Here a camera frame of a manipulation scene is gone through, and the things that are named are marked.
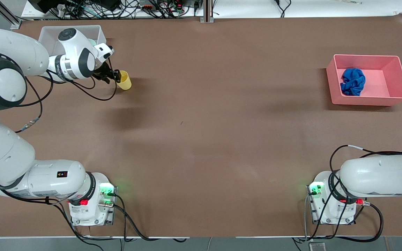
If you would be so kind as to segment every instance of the brown tabletop surface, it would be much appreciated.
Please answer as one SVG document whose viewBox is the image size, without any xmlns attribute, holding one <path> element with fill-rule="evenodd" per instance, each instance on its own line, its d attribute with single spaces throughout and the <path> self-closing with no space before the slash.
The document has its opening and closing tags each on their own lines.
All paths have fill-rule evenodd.
<svg viewBox="0 0 402 251">
<path fill-rule="evenodd" d="M 148 236 L 303 235 L 305 185 L 329 169 L 337 146 L 402 151 L 402 103 L 332 105 L 325 71 L 334 54 L 402 62 L 402 16 L 27 21 L 19 32 L 38 39 L 43 26 L 87 24 L 102 26 L 114 68 L 133 87 L 98 101 L 56 84 L 40 121 L 20 135 L 37 159 L 77 160 L 107 175 Z M 113 87 L 99 82 L 90 92 L 108 97 Z M 0 120 L 17 130 L 37 114 L 38 106 L 14 108 Z M 335 169 L 362 154 L 343 149 Z M 370 201 L 384 214 L 383 235 L 402 235 L 402 197 Z M 121 236 L 121 221 L 118 213 L 114 226 L 90 233 Z M 339 234 L 377 229 L 368 208 Z M 0 236 L 61 235 L 72 232 L 55 208 L 0 197 Z"/>
</svg>

